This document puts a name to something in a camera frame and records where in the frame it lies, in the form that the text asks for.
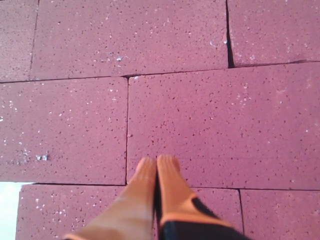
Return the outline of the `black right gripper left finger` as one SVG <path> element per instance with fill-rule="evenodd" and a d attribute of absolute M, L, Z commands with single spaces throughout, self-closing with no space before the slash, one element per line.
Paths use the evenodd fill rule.
<path fill-rule="evenodd" d="M 151 240 L 157 163 L 144 157 L 123 192 L 106 210 L 65 240 Z"/>

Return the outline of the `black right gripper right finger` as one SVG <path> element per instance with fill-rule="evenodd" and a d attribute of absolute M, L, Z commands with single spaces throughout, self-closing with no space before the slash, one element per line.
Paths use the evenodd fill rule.
<path fill-rule="evenodd" d="M 157 157 L 156 217 L 160 240 L 244 240 L 203 204 L 184 180 L 177 158 Z"/>

